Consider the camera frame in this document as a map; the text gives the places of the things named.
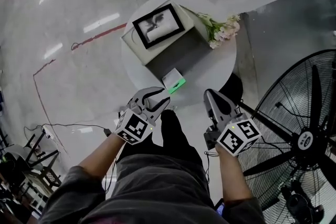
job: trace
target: chair leg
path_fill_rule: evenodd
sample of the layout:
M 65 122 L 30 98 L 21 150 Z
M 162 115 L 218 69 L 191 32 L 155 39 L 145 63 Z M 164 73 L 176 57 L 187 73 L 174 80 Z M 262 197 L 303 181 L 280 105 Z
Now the chair leg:
M 2 132 L 1 128 L 0 128 L 0 138 L 3 141 L 3 143 L 5 144 L 5 146 L 7 147 L 8 146 L 8 142 L 6 141 L 6 136 Z
M 41 158 L 41 159 L 39 159 L 38 161 L 36 161 L 36 162 L 34 162 L 34 163 L 32 163 L 32 164 L 29 164 L 29 165 L 30 165 L 30 167 L 33 168 L 35 165 L 37 165 L 37 164 L 39 164 L 39 163 L 45 161 L 46 159 L 50 158 L 51 156 L 54 156 L 54 155 L 57 154 L 57 153 L 58 153 L 58 151 L 53 151 L 53 152 L 51 152 L 50 154 L 44 156 L 43 158 Z
M 35 134 L 33 134 L 33 135 L 31 136 L 31 138 L 28 140 L 27 144 L 26 144 L 24 147 L 29 147 L 30 144 L 31 144 L 31 142 L 33 141 L 34 137 L 35 137 Z
M 46 135 L 46 132 L 43 130 L 42 134 L 40 135 L 40 137 L 38 138 L 38 140 L 36 141 L 36 143 L 34 144 L 34 146 L 32 147 L 31 151 L 29 152 L 27 158 L 26 158 L 26 163 L 29 163 L 29 159 L 32 156 L 32 154 L 34 153 L 35 149 L 37 148 L 38 144 L 41 142 L 43 136 Z

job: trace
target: picture frame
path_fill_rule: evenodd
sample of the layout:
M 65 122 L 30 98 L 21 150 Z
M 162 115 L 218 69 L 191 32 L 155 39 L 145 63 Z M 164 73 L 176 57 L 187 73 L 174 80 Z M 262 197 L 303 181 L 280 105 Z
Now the picture frame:
M 167 25 L 169 25 L 167 29 L 170 30 L 169 33 L 154 40 L 148 38 L 147 33 Z M 167 4 L 142 16 L 133 22 L 133 26 L 146 49 L 185 30 L 172 4 Z

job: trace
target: fan grille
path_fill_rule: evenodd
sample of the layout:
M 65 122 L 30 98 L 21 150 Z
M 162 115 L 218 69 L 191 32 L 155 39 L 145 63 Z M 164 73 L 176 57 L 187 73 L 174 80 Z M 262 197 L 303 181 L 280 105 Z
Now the fan grille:
M 332 62 L 336 59 L 336 50 L 320 51 L 297 62 L 288 69 L 268 90 L 257 107 L 257 111 L 274 122 L 288 133 L 300 134 L 304 126 L 309 127 L 310 119 L 295 116 L 286 111 L 300 116 L 309 116 L 311 106 L 312 66 L 318 68 L 321 90 L 322 109 L 320 124 L 329 113 L 332 87 Z M 285 107 L 276 107 L 281 102 Z M 275 157 L 282 152 L 290 150 L 290 145 L 278 135 L 254 119 L 262 133 L 262 140 L 239 156 L 242 169 L 247 170 L 261 162 Z M 266 208 L 270 203 L 279 198 L 279 202 L 264 211 L 267 223 L 293 223 L 285 200 L 280 193 L 279 185 L 295 176 L 302 182 L 302 188 L 312 199 L 314 206 L 319 204 L 326 208 L 331 201 L 330 193 L 335 195 L 335 190 L 327 182 L 318 166 L 309 170 L 300 170 L 294 160 L 290 160 L 269 171 L 247 176 L 246 180 L 252 192 L 259 198 L 261 206 Z

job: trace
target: standing fan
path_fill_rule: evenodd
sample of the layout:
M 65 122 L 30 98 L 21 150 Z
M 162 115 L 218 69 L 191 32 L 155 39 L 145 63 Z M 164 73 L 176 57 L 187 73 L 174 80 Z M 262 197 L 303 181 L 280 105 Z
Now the standing fan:
M 239 105 L 262 133 L 239 161 L 266 222 L 319 223 L 336 194 L 336 50 L 293 65 L 255 110 Z

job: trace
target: white box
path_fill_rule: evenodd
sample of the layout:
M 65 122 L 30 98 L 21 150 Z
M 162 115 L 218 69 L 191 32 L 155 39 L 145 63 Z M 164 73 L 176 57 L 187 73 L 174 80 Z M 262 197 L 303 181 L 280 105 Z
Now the white box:
M 248 150 L 261 137 L 261 133 L 252 119 L 228 124 L 217 143 L 232 156 Z
M 185 78 L 178 72 L 176 68 L 170 71 L 162 78 L 162 83 L 170 94 L 176 91 L 185 83 Z
M 154 126 L 132 110 L 120 115 L 115 134 L 131 145 L 144 141 L 154 130 Z
M 194 27 L 194 21 L 189 17 L 187 12 L 182 7 L 174 3 L 173 1 L 168 0 L 162 3 L 159 7 L 165 6 L 167 4 L 173 5 L 174 10 L 176 11 L 185 29 L 183 32 L 180 32 L 172 37 L 169 37 L 149 49 L 145 48 L 137 31 L 135 31 L 134 27 L 132 27 L 127 33 L 125 33 L 121 37 L 121 39 L 130 47 L 130 49 L 134 52 L 134 54 L 140 59 L 143 66 L 147 65 L 157 55 L 163 52 L 168 46 L 170 46 L 172 43 L 174 43 L 176 40 L 178 40 L 186 32 L 188 32 L 191 28 Z

